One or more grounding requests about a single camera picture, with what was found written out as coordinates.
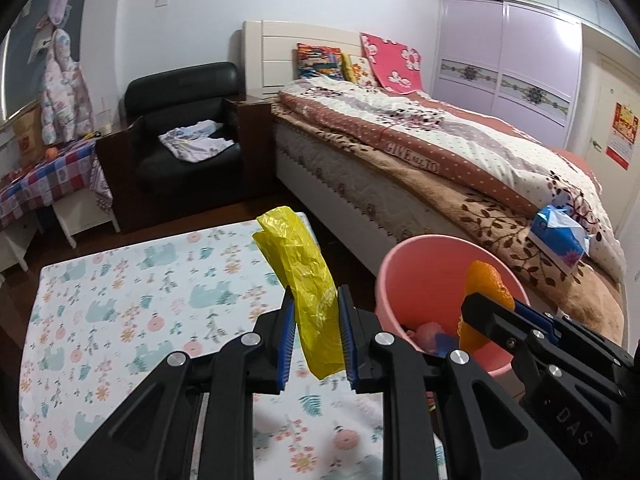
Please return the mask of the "yellow plastic bag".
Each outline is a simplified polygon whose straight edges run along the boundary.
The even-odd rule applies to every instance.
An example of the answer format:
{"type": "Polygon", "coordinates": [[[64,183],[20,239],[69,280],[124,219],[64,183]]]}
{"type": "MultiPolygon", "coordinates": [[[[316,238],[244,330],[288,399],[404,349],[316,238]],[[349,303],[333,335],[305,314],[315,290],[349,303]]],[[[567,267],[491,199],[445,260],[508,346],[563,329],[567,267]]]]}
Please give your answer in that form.
{"type": "Polygon", "coordinates": [[[323,379],[345,369],[337,288],[306,223],[288,206],[257,218],[254,241],[283,287],[291,289],[294,318],[308,370],[323,379]]]}

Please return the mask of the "blue foam fruit net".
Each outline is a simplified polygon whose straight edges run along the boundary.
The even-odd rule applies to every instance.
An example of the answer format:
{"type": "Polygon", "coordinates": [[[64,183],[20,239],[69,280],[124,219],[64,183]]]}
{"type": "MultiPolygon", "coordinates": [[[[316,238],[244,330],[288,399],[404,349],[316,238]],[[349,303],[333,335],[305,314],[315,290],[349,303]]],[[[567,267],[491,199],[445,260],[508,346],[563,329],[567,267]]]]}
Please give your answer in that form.
{"type": "Polygon", "coordinates": [[[436,356],[446,356],[450,351],[459,348],[459,338],[446,333],[437,333],[435,335],[435,354],[436,356]]]}

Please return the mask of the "blue tissue pack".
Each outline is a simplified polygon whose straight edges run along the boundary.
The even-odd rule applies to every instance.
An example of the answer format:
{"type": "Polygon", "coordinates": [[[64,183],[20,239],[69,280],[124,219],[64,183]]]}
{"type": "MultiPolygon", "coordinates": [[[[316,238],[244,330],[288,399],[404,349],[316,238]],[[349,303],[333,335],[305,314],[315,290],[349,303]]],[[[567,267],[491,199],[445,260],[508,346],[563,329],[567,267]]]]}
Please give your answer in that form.
{"type": "Polygon", "coordinates": [[[538,211],[527,237],[565,274],[589,254],[589,235],[564,208],[548,205],[538,211]]]}

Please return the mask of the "bed with brown blanket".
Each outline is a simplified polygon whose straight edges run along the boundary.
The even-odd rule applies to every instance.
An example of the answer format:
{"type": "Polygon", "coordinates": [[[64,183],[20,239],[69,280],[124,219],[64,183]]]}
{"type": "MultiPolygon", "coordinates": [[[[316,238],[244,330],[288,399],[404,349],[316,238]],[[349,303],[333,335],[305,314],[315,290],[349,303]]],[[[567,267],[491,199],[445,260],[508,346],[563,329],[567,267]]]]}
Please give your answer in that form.
{"type": "Polygon", "coordinates": [[[615,342],[625,335],[623,278],[589,255],[565,274],[527,237],[528,218],[491,197],[271,105],[277,174],[369,270],[395,244],[422,234],[469,240],[502,261],[537,307],[562,311],[615,342]]]}

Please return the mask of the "floral white quilt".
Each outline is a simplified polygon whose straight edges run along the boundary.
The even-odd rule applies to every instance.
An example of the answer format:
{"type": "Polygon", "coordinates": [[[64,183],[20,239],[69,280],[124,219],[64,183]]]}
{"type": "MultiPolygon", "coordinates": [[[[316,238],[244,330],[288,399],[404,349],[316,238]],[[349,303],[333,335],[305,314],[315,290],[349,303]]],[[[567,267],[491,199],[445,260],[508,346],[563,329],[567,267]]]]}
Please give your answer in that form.
{"type": "Polygon", "coordinates": [[[323,76],[286,84],[278,101],[305,122],[346,133],[528,218],[549,205],[565,209],[585,229],[590,259],[614,280],[624,277],[624,251],[590,171],[503,120],[421,91],[400,96],[323,76]]]}

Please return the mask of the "red door poster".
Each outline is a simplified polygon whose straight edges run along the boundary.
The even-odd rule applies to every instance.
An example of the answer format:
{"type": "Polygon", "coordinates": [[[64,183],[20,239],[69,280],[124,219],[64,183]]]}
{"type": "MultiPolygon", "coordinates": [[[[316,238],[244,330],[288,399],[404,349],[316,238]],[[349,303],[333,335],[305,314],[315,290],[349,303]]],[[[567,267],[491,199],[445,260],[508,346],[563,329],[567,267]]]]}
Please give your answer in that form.
{"type": "Polygon", "coordinates": [[[622,103],[616,103],[605,155],[614,160],[623,170],[629,169],[634,157],[638,127],[639,118],[631,108],[622,103]]]}

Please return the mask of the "yellow floral pillow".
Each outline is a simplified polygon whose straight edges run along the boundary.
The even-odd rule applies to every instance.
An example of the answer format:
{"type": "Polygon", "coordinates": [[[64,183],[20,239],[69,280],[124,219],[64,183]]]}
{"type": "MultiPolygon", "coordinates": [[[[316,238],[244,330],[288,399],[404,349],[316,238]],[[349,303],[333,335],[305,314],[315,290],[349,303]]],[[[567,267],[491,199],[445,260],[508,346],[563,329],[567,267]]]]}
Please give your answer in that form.
{"type": "Polygon", "coordinates": [[[344,78],[361,88],[378,88],[369,60],[363,56],[343,52],[342,69],[344,78]]]}

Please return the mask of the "pink floral pillow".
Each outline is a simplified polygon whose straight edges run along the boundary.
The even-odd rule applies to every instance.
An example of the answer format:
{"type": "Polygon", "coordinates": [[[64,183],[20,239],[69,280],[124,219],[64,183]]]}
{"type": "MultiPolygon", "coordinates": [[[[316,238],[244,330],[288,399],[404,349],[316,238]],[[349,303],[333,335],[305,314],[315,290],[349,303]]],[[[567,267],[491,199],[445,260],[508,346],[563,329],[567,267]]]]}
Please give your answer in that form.
{"type": "Polygon", "coordinates": [[[421,55],[416,49],[367,32],[360,34],[360,40],[373,75],[382,88],[402,96],[423,90],[421,55]]]}

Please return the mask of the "colourful patterned pillow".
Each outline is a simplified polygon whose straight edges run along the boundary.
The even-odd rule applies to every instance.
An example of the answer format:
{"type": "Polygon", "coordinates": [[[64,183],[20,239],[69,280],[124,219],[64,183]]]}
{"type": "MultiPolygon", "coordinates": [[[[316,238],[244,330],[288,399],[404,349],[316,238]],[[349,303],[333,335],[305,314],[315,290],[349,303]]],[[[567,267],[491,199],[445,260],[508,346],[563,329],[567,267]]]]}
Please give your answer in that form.
{"type": "Polygon", "coordinates": [[[298,44],[296,54],[299,78],[327,76],[335,80],[344,79],[340,48],[298,44]]]}

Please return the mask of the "plaid cloth side table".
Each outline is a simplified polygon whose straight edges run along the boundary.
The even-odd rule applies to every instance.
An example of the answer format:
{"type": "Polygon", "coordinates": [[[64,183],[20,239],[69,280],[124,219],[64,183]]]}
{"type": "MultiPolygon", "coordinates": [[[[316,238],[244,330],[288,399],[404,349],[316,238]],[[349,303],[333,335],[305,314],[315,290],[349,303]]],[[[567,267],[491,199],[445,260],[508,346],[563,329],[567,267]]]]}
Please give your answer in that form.
{"type": "Polygon", "coordinates": [[[74,236],[111,223],[120,230],[111,191],[96,154],[96,139],[77,141],[54,159],[37,166],[1,189],[1,269],[20,266],[35,234],[41,230],[35,211],[52,207],[68,244],[74,236]]]}

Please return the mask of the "plastic cup with straw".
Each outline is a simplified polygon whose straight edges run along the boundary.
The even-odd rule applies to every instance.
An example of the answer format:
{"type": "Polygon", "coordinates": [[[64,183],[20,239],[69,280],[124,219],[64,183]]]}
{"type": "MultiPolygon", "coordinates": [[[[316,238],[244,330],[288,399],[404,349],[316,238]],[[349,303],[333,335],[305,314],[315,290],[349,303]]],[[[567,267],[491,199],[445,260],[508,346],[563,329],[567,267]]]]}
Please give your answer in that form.
{"type": "Polygon", "coordinates": [[[102,110],[96,115],[96,121],[99,125],[98,131],[102,136],[108,136],[112,132],[112,112],[110,110],[102,110]]]}

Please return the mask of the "lilac wardrobe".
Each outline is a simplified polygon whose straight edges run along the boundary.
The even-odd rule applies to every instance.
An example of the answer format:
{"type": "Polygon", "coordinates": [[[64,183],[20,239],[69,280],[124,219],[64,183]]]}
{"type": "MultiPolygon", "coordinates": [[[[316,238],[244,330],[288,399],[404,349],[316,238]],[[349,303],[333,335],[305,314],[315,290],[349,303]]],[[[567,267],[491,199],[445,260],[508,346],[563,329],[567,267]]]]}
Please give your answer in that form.
{"type": "Polygon", "coordinates": [[[433,94],[566,148],[597,0],[442,0],[433,94]]]}

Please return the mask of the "small orange fruit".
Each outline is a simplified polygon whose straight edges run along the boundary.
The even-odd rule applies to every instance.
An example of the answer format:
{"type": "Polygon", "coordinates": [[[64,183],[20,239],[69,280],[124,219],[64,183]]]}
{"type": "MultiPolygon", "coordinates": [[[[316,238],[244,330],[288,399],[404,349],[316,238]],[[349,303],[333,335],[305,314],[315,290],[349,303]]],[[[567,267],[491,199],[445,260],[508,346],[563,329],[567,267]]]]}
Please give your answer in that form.
{"type": "Polygon", "coordinates": [[[58,149],[57,148],[48,148],[47,151],[44,152],[44,157],[47,160],[52,160],[58,157],[58,149]]]}

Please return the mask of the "hanging floral puffer jacket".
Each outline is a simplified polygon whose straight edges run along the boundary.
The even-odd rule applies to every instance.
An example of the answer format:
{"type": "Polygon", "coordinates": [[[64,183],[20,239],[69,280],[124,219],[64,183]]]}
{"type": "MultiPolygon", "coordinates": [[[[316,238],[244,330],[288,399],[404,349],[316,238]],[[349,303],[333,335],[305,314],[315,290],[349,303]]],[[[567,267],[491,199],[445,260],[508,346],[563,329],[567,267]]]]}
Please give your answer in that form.
{"type": "Polygon", "coordinates": [[[47,50],[41,81],[44,145],[70,143],[94,131],[93,111],[80,64],[70,53],[70,35],[57,28],[47,50]]]}

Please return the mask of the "brown paper bag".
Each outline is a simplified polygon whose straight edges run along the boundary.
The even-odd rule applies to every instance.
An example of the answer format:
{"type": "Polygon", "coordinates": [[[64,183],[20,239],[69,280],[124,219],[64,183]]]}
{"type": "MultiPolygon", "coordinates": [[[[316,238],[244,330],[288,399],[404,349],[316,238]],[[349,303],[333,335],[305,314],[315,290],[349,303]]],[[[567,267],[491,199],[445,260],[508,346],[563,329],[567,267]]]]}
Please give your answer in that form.
{"type": "Polygon", "coordinates": [[[18,147],[18,159],[22,167],[35,165],[43,158],[41,127],[41,110],[38,104],[34,104],[29,110],[24,110],[12,122],[18,147]]]}

